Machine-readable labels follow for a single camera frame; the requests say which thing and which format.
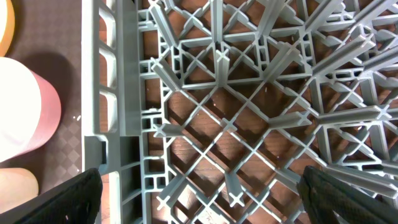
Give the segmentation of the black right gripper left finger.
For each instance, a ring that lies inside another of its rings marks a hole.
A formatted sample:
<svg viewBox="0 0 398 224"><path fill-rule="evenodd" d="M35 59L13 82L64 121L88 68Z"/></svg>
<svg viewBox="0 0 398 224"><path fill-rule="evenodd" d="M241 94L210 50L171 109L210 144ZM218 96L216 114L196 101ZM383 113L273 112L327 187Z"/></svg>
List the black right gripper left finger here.
<svg viewBox="0 0 398 224"><path fill-rule="evenodd" d="M88 169L22 205L1 214L1 223L94 224L100 212L103 182Z"/></svg>

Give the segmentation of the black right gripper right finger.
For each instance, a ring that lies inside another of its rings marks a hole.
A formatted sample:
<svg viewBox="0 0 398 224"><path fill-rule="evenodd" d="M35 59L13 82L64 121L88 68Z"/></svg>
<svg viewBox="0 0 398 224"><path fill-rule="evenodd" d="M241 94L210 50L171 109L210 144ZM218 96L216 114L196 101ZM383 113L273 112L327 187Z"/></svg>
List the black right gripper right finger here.
<svg viewBox="0 0 398 224"><path fill-rule="evenodd" d="M313 167L306 166L297 190L311 223L397 223L397 210Z"/></svg>

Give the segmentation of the pale green cup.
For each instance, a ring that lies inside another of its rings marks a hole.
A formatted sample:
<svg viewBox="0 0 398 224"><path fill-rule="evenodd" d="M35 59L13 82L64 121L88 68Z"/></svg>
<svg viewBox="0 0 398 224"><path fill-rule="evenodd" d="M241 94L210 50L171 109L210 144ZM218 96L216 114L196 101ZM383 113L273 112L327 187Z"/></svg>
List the pale green cup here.
<svg viewBox="0 0 398 224"><path fill-rule="evenodd" d="M39 194L35 175L23 168L1 169L1 213L13 209Z"/></svg>

